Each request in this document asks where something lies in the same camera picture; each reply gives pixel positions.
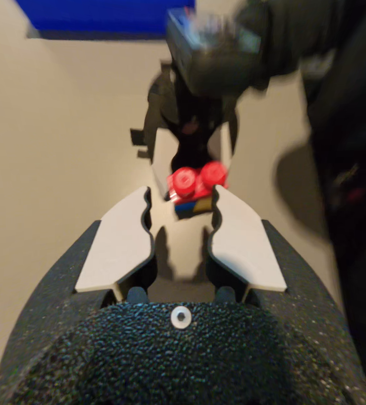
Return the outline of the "blue mega block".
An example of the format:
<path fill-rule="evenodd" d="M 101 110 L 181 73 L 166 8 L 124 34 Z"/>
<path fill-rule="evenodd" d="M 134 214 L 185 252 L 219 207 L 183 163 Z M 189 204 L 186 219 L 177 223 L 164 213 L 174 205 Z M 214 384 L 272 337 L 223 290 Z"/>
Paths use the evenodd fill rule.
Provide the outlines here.
<path fill-rule="evenodd" d="M 195 210 L 197 201 L 190 201 L 183 204 L 175 205 L 175 215 L 179 220 L 190 219 L 196 215 L 199 215 L 200 212 Z"/>

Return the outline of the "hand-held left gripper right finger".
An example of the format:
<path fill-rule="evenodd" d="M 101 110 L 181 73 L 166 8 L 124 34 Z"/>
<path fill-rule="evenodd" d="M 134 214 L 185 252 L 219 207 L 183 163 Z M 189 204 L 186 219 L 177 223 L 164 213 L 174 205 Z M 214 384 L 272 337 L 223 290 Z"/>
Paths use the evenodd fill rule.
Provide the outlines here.
<path fill-rule="evenodd" d="M 236 301 L 250 289 L 285 292 L 284 279 L 259 214 L 216 185 L 212 191 L 212 231 L 208 237 L 208 279 L 230 287 Z"/>

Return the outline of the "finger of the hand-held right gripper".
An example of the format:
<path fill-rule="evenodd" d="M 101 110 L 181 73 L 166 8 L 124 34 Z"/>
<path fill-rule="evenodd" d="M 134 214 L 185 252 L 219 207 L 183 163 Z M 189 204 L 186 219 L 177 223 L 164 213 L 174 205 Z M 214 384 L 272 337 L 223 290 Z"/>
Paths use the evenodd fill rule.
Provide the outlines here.
<path fill-rule="evenodd" d="M 232 151 L 232 142 L 229 126 L 220 126 L 219 141 L 220 141 L 219 161 L 221 162 L 222 165 L 225 166 L 227 173 L 229 173 L 234 154 Z"/>
<path fill-rule="evenodd" d="M 160 196 L 168 200 L 167 178 L 172 174 L 171 162 L 177 153 L 179 142 L 173 133 L 165 128 L 158 128 L 155 138 L 152 171 Z"/>

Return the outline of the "blue plastic bin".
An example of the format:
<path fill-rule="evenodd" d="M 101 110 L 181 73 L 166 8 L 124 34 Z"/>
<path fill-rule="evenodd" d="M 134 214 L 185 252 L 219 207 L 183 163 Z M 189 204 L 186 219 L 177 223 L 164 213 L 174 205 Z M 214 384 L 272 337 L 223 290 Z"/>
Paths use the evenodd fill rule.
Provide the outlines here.
<path fill-rule="evenodd" d="M 170 9 L 194 0 L 17 0 L 29 38 L 48 40 L 158 40 Z"/>

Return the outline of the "red mega block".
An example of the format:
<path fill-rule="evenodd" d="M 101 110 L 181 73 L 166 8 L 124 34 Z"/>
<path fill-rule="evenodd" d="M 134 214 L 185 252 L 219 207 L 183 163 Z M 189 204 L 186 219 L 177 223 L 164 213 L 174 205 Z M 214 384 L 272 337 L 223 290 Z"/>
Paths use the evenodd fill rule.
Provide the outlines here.
<path fill-rule="evenodd" d="M 169 199 L 181 205 L 209 197 L 215 185 L 227 188 L 227 175 L 226 165 L 217 160 L 198 169 L 182 167 L 167 178 Z"/>

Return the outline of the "yellow mega block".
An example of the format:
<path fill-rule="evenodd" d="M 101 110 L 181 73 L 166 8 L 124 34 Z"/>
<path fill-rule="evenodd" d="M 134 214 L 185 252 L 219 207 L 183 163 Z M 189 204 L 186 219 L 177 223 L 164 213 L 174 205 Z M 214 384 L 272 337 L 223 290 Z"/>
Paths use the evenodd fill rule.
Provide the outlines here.
<path fill-rule="evenodd" d="M 193 213 L 209 212 L 212 210 L 212 196 L 196 200 L 192 209 Z"/>

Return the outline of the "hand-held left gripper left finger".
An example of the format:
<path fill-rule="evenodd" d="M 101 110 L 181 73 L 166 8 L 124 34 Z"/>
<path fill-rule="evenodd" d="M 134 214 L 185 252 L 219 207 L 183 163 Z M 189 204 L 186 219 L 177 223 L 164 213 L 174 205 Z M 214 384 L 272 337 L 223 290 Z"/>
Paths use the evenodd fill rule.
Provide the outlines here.
<path fill-rule="evenodd" d="M 117 301 L 132 287 L 144 291 L 155 281 L 151 189 L 142 186 L 101 218 L 79 278 L 77 293 L 113 291 Z"/>

